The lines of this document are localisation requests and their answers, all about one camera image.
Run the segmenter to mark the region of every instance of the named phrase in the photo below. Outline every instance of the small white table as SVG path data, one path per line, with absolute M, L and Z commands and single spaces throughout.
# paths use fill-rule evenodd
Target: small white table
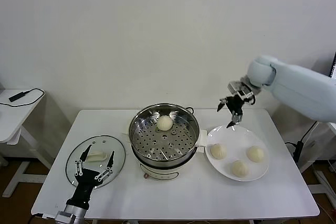
M 175 180 L 144 179 L 131 150 L 128 126 L 137 110 L 82 110 L 58 153 L 34 203 L 32 214 L 54 218 L 74 186 L 65 175 L 72 150 L 96 135 L 111 135 L 124 145 L 126 159 L 111 183 L 92 192 L 87 219 L 242 220 L 288 219 L 319 214 L 305 181 L 266 110 L 246 109 L 242 126 L 261 137 L 269 150 L 267 174 L 254 182 L 237 182 L 213 168 L 203 153 L 181 169 Z M 227 124 L 227 110 L 195 110 L 201 129 Z
M 41 91 L 34 90 L 24 97 L 10 102 L 9 97 L 27 90 L 6 89 L 0 93 L 0 102 L 11 105 L 25 104 L 35 101 L 40 95 Z M 30 135 L 30 133 L 22 126 L 36 105 L 41 99 L 35 103 L 27 106 L 12 108 L 6 105 L 0 105 L 0 143 L 6 144 L 13 141 L 15 138 L 18 141 L 20 135 L 28 143 L 29 150 L 49 169 L 53 163 L 52 157 L 38 144 L 38 142 Z M 8 162 L 0 157 L 0 162 L 6 166 Z M 15 190 L 19 182 L 24 183 L 43 183 L 46 175 L 32 175 L 24 174 L 29 162 L 22 162 L 12 180 L 9 182 L 7 188 L 3 192 L 3 197 L 9 198 Z

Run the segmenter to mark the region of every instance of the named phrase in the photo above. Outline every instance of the steamed bun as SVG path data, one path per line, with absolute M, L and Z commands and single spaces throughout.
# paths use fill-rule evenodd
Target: steamed bun
M 226 147 L 221 146 L 220 144 L 214 144 L 210 152 L 215 159 L 223 159 L 226 157 Z
M 173 120 L 167 115 L 162 115 L 159 117 L 156 126 L 160 131 L 168 131 L 173 126 Z
M 243 178 L 248 174 L 248 167 L 241 160 L 234 161 L 232 163 L 232 173 L 237 177 Z
M 264 161 L 265 153 L 264 150 L 258 146 L 252 146 L 247 150 L 247 157 L 256 163 Z

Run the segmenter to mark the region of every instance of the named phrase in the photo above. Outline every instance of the floor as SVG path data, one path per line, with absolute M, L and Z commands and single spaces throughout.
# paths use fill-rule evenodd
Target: floor
M 4 191 L 11 177 L 20 165 L 20 161 L 9 161 L 7 167 L 0 168 L 0 192 Z M 336 174 L 328 170 L 327 164 L 315 164 L 314 168 L 322 170 L 330 185 L 336 191 Z M 28 174 L 47 174 L 48 169 L 39 161 L 32 161 L 26 173 Z M 318 181 L 313 173 L 312 167 L 303 173 L 307 184 L 317 184 Z M 11 198 L 0 197 L 0 220 L 5 224 L 26 224 L 30 218 L 30 209 L 41 189 L 41 184 L 20 183 Z M 325 195 L 314 195 L 315 200 L 332 216 L 336 222 L 336 212 L 332 209 L 328 198 Z M 31 224 L 54 223 L 53 220 L 34 218 Z M 120 221 L 99 221 L 99 224 L 120 224 Z M 171 221 L 160 221 L 160 224 L 170 224 Z M 175 221 L 174 224 L 186 224 L 187 221 Z M 196 221 L 193 224 L 204 224 L 205 222 Z M 210 221 L 211 224 L 248 224 L 248 221 Z M 321 210 L 321 214 L 315 218 L 293 219 L 285 222 L 286 224 L 332 224 L 327 214 Z M 140 224 L 158 224 L 158 221 L 140 221 Z

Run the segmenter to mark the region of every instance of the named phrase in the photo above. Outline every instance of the stainless steel steamer basket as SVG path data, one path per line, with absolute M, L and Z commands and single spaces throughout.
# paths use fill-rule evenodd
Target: stainless steel steamer basket
M 192 108 L 159 103 L 136 114 L 129 127 L 135 156 L 144 164 L 158 169 L 185 164 L 194 155 L 200 135 L 200 127 L 193 112 Z M 173 120 L 173 126 L 168 131 L 160 131 L 156 127 L 162 115 L 168 115 Z

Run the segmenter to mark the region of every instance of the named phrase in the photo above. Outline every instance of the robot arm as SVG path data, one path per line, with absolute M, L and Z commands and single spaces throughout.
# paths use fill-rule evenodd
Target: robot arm
M 229 126 L 242 120 L 244 103 L 254 104 L 261 88 L 280 102 L 319 122 L 336 123 L 336 81 L 299 66 L 288 65 L 270 56 L 261 56 L 249 66 L 247 76 L 228 85 L 232 97 L 221 99 L 232 113 Z
M 79 160 L 75 161 L 75 178 L 78 182 L 73 196 L 67 200 L 64 211 L 58 211 L 55 222 L 57 224 L 81 224 L 84 223 L 84 216 L 89 209 L 89 200 L 92 190 L 101 185 L 112 173 L 114 151 L 112 151 L 106 168 L 102 172 L 90 170 L 83 167 L 91 145 L 81 154 Z

